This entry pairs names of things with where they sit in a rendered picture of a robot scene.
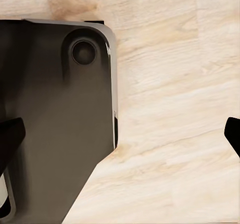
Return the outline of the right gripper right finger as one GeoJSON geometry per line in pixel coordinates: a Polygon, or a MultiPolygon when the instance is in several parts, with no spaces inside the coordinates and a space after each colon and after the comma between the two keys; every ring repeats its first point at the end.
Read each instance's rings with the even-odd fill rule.
{"type": "Polygon", "coordinates": [[[240,157],[240,119],[229,117],[225,125],[224,135],[240,157]]]}

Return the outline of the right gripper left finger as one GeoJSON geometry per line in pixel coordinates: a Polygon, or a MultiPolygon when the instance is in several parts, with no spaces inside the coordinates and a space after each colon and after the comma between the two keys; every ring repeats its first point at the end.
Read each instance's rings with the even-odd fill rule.
{"type": "Polygon", "coordinates": [[[0,123],[0,176],[26,136],[22,117],[0,123]]]}

